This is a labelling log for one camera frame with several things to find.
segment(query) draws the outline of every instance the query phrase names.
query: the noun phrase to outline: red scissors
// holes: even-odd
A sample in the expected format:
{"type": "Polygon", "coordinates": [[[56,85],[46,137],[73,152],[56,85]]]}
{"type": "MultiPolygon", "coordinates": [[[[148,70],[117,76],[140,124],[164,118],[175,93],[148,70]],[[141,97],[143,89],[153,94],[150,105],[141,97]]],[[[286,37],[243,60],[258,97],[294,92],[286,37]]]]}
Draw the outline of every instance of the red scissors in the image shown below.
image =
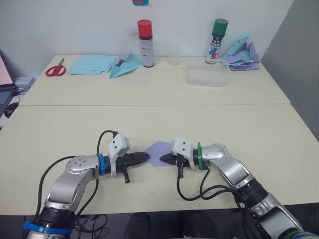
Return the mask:
{"type": "Polygon", "coordinates": [[[45,74],[47,76],[62,76],[64,75],[64,73],[66,72],[66,69],[64,66],[62,66],[62,63],[64,61],[64,58],[62,58],[62,60],[59,62],[59,64],[57,66],[53,66],[50,69],[48,69],[45,74]]]}

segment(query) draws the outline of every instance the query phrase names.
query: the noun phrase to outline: laptop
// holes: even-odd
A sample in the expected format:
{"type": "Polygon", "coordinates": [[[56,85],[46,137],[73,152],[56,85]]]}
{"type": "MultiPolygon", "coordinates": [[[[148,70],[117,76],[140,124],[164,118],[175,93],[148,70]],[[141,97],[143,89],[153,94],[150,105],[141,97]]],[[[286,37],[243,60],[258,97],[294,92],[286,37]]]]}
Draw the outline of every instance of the laptop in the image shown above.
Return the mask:
{"type": "Polygon", "coordinates": [[[13,98],[14,93],[16,93],[16,86],[0,56],[0,116],[13,98]]]}

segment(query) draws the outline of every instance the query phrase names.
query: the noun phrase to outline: gray wall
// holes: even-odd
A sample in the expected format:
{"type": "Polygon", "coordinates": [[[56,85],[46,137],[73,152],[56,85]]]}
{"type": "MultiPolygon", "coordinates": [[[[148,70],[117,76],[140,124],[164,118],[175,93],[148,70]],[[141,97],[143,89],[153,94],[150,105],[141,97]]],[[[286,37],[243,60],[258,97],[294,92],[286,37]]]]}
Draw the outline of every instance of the gray wall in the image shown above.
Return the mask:
{"type": "Polygon", "coordinates": [[[262,63],[319,139],[319,0],[293,2],[262,63]]]}

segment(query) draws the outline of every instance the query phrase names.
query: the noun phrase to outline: green ring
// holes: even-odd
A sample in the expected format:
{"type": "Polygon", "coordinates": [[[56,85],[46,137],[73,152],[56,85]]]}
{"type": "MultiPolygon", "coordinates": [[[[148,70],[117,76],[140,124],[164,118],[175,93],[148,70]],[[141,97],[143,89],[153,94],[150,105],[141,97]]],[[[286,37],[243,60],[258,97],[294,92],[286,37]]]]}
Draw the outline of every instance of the green ring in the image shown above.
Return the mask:
{"type": "Polygon", "coordinates": [[[200,145],[200,142],[197,143],[197,156],[198,156],[199,170],[204,170],[203,169],[203,161],[202,161],[202,157],[201,157],[201,145],[200,145]]]}
{"type": "Polygon", "coordinates": [[[292,231],[292,232],[288,233],[288,234],[284,237],[284,239],[290,239],[290,238],[292,238],[294,235],[296,235],[296,234],[298,234],[298,233],[300,233],[300,231],[298,231],[298,230],[292,231]]]}

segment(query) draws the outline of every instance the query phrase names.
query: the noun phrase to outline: green cap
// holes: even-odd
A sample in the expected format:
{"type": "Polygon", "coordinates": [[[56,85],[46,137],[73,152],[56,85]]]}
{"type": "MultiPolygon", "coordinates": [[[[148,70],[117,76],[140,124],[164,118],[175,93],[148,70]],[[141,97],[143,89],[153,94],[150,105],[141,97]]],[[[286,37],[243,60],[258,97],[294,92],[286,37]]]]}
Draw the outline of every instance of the green cap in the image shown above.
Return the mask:
{"type": "Polygon", "coordinates": [[[213,27],[213,32],[211,33],[224,36],[227,29],[228,21],[222,18],[216,19],[213,27]]]}

